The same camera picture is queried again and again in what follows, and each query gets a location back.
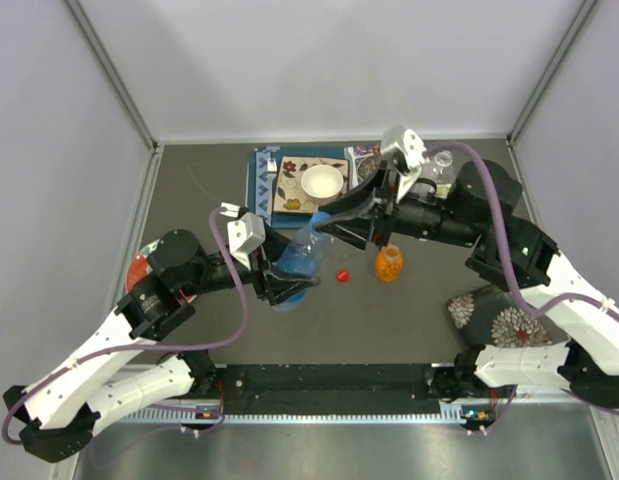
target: blue placemat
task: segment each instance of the blue placemat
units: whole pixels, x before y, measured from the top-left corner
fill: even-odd
[[[249,155],[247,174],[247,206],[260,215],[274,228],[302,228],[309,222],[310,215],[274,213],[269,214],[271,184],[275,175],[267,173],[267,160],[274,158],[281,168],[282,157],[330,157],[346,159],[347,147],[259,147]]]

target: blue bottle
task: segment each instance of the blue bottle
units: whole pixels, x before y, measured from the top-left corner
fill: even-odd
[[[276,267],[283,272],[302,273],[310,277],[315,277],[320,269],[320,262],[324,257],[327,246],[331,243],[331,239],[324,233],[316,232],[313,226],[316,223],[327,220],[331,215],[325,212],[316,212],[313,214],[309,223],[301,228],[296,236],[291,241],[285,251],[282,252]],[[300,304],[300,300],[305,296],[307,291],[297,293],[289,298],[286,302],[280,305],[274,305],[272,308],[276,312],[291,312]]]

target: white bowl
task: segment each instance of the white bowl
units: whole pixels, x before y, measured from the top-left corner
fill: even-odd
[[[318,205],[336,198],[344,183],[342,173],[330,165],[315,165],[307,169],[300,179],[304,192]]]

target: white wall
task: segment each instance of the white wall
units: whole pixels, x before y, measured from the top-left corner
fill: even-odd
[[[160,140],[509,133],[576,0],[81,0]]]
[[[518,151],[543,226],[619,303],[619,0],[600,3]]]
[[[62,2],[0,1],[0,425],[101,322],[148,158]],[[0,480],[47,468],[0,439]]]

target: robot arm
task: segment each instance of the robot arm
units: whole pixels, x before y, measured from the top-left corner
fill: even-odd
[[[289,240],[246,209],[223,207],[224,215],[234,219],[227,226],[234,267],[259,299],[277,305],[319,283],[316,278],[277,270],[273,263]],[[4,394],[8,408],[22,403],[14,416],[26,424],[20,440],[28,452],[60,461],[129,413],[166,398],[205,394],[213,388],[215,367],[206,352],[181,352],[135,377],[109,382],[143,347],[163,341],[189,319],[195,313],[191,302],[198,295],[234,287],[223,257],[207,255],[189,231],[169,232],[143,251],[146,256],[137,258],[142,256],[146,262],[146,275],[98,330],[52,372],[65,373],[33,393],[45,379],[28,387],[14,386]],[[85,361],[103,349],[111,350]]]
[[[388,130],[381,144],[382,162],[375,175],[344,197],[322,207],[330,219],[319,223],[354,247],[387,245],[392,233],[473,247],[466,265],[480,277],[508,291],[497,248],[488,192],[478,167],[465,164],[447,195],[423,199],[409,192],[429,161],[424,143],[413,130]],[[574,293],[593,299],[563,301],[547,315],[571,341],[550,347],[501,349],[475,346],[458,355],[453,368],[438,368],[432,393],[440,397],[484,395],[489,388],[526,384],[570,389],[602,407],[619,408],[619,310],[573,268],[556,243],[513,209],[522,185],[493,162],[484,160],[496,187],[497,203],[522,298],[533,307]],[[611,318],[607,310],[616,317]]]

